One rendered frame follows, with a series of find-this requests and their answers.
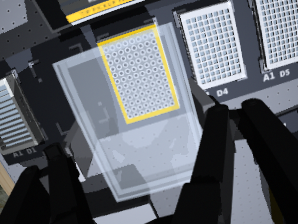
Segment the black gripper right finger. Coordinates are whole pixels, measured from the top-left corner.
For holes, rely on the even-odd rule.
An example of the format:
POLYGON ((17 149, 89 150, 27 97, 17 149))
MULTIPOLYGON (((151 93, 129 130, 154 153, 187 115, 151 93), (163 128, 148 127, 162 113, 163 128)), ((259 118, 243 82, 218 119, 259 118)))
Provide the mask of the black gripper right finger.
POLYGON ((235 141, 244 139, 286 224, 298 224, 295 136, 262 100, 247 99, 241 108, 229 109, 192 77, 188 81, 203 132, 190 182, 182 186, 171 224, 231 224, 235 141))

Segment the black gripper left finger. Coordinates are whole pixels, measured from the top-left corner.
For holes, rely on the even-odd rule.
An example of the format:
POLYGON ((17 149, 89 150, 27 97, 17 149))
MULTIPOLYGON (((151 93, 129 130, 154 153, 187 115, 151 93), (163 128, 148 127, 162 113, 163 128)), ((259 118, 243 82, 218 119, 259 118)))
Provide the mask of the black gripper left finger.
POLYGON ((50 217, 51 224, 94 224, 81 184, 93 153, 77 120, 61 145, 50 144, 42 153, 48 166, 33 165, 20 174, 0 224, 49 224, 50 217))

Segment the yellow open-top bin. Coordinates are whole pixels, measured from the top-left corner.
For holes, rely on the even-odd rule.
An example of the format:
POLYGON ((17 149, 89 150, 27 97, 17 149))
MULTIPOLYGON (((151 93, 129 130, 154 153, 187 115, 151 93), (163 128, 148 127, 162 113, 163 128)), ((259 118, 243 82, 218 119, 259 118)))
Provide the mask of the yellow open-top bin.
POLYGON ((271 214, 272 214, 272 220, 274 224, 286 224, 283 215, 279 209, 279 206, 269 188, 269 195, 270 195, 270 204, 271 204, 271 214))

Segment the dark grey flat plate with white rg label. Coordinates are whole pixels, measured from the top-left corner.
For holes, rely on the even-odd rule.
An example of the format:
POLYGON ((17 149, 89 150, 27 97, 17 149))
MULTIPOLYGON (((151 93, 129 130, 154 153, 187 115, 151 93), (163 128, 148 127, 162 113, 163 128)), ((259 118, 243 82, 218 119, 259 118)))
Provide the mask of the dark grey flat plate with white rg label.
POLYGON ((298 108, 280 114, 277 117, 298 140, 298 108))

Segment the yellow-framed tip rack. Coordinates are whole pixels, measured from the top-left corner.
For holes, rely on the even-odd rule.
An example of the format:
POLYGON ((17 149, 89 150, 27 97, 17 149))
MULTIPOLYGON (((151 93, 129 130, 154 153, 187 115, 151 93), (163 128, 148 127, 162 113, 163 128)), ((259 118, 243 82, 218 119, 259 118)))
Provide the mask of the yellow-framed tip rack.
POLYGON ((134 29, 131 29, 131 30, 119 33, 119 34, 115 34, 115 35, 103 38, 103 39, 97 41, 97 45, 101 45, 101 44, 107 43, 109 41, 112 41, 112 40, 115 40, 115 39, 130 35, 130 34, 133 34, 133 33, 148 29, 149 27, 152 27, 152 26, 157 26, 156 22, 145 24, 145 25, 142 25, 140 27, 137 27, 137 28, 134 28, 134 29))

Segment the light grey base plate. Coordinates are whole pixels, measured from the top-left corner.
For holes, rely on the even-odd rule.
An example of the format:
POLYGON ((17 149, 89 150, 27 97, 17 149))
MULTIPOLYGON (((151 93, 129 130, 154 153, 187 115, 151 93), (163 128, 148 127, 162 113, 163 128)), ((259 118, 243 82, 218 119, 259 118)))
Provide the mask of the light grey base plate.
MULTIPOLYGON (((131 4, 52 34, 33 1, 0 0, 0 61, 66 32, 157 1, 160 0, 131 4)), ((228 105, 229 109, 239 109, 241 103, 250 98, 261 99, 278 116, 298 108, 298 79, 220 104, 228 105)), ((269 186, 259 165, 254 162, 246 139, 235 141, 235 146, 231 224, 274 224, 269 186)), ((28 166, 37 165, 40 170, 48 166, 45 156, 8 166, 1 153, 0 163, 14 184, 28 166)), ((116 202, 94 156, 88 172, 86 181, 81 184, 91 215, 141 202, 141 197, 116 202)), ((181 188, 182 185, 150 194, 151 207, 157 218, 174 214, 181 188)))

